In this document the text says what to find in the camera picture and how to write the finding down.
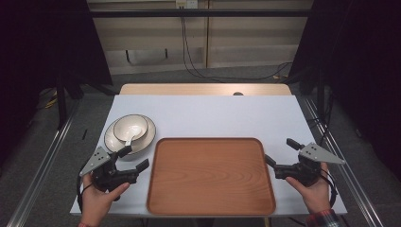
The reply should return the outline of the black curtain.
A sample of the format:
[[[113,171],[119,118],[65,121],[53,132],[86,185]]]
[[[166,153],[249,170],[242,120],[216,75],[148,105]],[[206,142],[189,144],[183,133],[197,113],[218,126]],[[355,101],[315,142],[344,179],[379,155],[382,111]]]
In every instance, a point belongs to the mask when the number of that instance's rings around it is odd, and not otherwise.
[[[289,76],[319,79],[401,179],[401,0],[313,0]]]
[[[0,163],[58,81],[73,97],[112,82],[87,0],[0,0]]]

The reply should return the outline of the brown wooden tray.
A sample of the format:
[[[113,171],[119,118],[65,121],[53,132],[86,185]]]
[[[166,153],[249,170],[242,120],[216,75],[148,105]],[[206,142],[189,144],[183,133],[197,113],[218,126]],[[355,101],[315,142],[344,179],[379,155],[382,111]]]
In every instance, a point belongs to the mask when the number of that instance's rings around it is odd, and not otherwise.
[[[158,216],[268,216],[276,202],[255,138],[164,138],[155,149],[147,207]]]

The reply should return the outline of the white table mat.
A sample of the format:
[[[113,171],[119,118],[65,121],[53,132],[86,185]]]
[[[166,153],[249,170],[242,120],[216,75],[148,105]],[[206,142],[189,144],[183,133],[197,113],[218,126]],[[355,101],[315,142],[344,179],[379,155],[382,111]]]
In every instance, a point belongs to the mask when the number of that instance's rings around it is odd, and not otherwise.
[[[143,114],[156,126],[153,143],[134,157],[118,160],[120,169],[129,169],[149,158],[156,143],[175,137],[251,137],[279,164],[297,162],[296,151],[286,145],[292,138],[300,144],[315,142],[295,96],[116,96],[96,147],[105,147],[104,134],[110,124],[127,114]],[[283,180],[272,177],[276,200],[273,217],[307,214],[299,193]],[[120,201],[112,205],[110,216],[156,218],[146,206],[148,168]]]

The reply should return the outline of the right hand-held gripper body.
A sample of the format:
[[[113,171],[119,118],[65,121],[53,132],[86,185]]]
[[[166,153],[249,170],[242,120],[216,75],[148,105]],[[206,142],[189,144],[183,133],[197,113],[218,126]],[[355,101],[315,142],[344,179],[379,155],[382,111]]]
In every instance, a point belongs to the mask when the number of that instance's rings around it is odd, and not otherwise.
[[[298,150],[298,162],[293,165],[277,165],[273,169],[275,178],[284,180],[292,177],[304,186],[311,186],[319,180],[321,176],[321,162],[344,165],[345,161],[325,148],[309,143]]]

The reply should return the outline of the white wall outlet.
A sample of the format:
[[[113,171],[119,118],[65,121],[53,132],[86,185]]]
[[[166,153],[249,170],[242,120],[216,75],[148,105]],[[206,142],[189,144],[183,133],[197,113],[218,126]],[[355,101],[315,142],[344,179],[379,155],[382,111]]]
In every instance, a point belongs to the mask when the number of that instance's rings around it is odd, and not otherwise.
[[[175,0],[177,9],[197,9],[199,6],[198,0]]]

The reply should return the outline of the black horizontal bar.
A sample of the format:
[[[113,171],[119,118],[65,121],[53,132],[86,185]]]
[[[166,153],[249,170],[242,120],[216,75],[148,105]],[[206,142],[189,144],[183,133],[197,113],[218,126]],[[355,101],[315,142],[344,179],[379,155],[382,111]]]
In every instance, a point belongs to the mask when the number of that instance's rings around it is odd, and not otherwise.
[[[306,9],[130,9],[92,10],[96,18],[129,17],[308,17],[314,14]]]

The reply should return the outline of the person's left hand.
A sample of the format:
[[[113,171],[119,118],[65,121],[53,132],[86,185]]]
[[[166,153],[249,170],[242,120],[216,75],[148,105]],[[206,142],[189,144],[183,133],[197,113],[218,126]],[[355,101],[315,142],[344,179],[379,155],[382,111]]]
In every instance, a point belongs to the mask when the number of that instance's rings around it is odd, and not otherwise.
[[[113,201],[121,196],[130,187],[130,184],[122,183],[111,192],[102,192],[92,185],[92,176],[86,174],[83,176],[83,186],[80,222],[99,227]]]

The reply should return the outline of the aluminium floor rail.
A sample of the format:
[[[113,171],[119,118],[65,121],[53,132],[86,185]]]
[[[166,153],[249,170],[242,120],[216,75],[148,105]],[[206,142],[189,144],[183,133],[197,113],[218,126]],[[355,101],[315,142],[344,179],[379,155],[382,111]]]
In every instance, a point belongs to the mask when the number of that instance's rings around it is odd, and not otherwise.
[[[80,100],[72,102],[69,108],[69,114],[66,116],[64,122],[58,127],[55,135],[53,136],[52,143],[48,147],[44,158],[38,168],[38,170],[33,175],[33,178],[28,185],[28,188],[24,196],[20,199],[14,213],[12,214],[7,227],[24,227],[26,220],[32,210],[32,207],[37,200],[44,181],[49,174],[50,168],[52,167],[54,160],[56,159],[58,152],[61,149],[61,145],[64,141],[65,136],[69,132],[73,118],[75,117],[78,107],[80,105]]]
[[[325,122],[318,117],[317,105],[310,97],[299,98],[299,103],[316,142],[333,154],[346,160],[338,141]],[[385,227],[376,209],[362,188],[353,169],[346,163],[343,166],[330,166],[335,178],[339,197],[342,198],[347,213],[340,215],[344,227]]]

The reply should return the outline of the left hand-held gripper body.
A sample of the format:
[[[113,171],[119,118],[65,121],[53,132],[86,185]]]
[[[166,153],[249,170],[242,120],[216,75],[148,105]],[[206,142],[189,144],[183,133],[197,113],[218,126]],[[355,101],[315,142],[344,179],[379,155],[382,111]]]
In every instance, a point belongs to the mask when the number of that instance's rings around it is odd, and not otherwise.
[[[135,169],[118,170],[116,152],[109,153],[98,147],[79,171],[79,176],[92,174],[92,183],[98,190],[112,191],[122,183],[136,183],[139,173]]]

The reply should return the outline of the white bowl with dark rim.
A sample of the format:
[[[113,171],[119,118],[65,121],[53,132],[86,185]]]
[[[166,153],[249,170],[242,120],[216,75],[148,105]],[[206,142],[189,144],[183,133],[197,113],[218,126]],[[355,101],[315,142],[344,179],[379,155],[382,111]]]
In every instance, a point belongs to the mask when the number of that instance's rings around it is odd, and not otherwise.
[[[137,139],[143,137],[148,130],[148,122],[144,116],[139,115],[139,114],[130,114],[130,115],[121,117],[114,124],[114,127],[113,127],[114,136],[117,139],[126,142],[125,133],[129,129],[129,126],[140,126],[142,128],[142,132],[139,135],[137,135],[133,140],[137,140]]]

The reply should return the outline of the white plate with dark rim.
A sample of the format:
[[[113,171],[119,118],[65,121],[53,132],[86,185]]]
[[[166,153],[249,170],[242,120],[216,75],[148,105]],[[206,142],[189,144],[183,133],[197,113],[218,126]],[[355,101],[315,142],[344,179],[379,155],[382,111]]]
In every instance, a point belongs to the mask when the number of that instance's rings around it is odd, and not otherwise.
[[[145,117],[145,119],[148,122],[148,130],[143,137],[141,137],[137,140],[133,140],[131,142],[132,152],[130,152],[129,154],[138,153],[141,150],[148,147],[156,135],[156,127],[155,127],[155,124],[153,123],[153,121],[145,115],[142,115],[142,116]],[[113,127],[114,127],[114,124],[117,122],[117,120],[115,120],[108,127],[108,129],[106,130],[106,132],[104,134],[104,144],[105,144],[106,148],[111,152],[118,152],[120,149],[125,147],[125,142],[117,139],[113,134]]]

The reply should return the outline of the person's right hand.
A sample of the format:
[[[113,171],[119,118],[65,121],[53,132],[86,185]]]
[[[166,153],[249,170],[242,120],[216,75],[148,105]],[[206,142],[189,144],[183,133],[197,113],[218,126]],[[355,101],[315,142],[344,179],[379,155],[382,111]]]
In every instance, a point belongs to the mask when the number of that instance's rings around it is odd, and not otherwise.
[[[316,214],[331,208],[329,202],[329,184],[322,177],[309,187],[304,186],[292,177],[286,177],[286,181],[301,194],[307,211],[310,214]]]

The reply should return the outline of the white ceramic spoon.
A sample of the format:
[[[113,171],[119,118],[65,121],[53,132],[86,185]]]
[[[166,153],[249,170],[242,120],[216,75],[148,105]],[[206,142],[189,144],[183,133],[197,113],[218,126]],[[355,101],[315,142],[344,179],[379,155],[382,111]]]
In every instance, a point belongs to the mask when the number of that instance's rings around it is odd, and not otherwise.
[[[125,146],[130,147],[132,140],[142,132],[142,128],[140,126],[129,126],[129,129],[125,133],[126,142]]]

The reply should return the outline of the black stand post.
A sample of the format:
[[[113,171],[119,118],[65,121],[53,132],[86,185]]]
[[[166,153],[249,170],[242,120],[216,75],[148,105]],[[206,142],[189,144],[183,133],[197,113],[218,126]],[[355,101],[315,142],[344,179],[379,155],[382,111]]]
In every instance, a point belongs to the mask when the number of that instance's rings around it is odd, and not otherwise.
[[[319,69],[319,81],[317,86],[317,110],[318,117],[324,119],[324,77],[322,68]]]
[[[67,118],[67,111],[66,111],[66,103],[65,103],[65,90],[62,81],[62,76],[57,76],[57,102],[58,102],[58,109],[59,109],[59,126],[58,129],[60,130],[66,122]]]

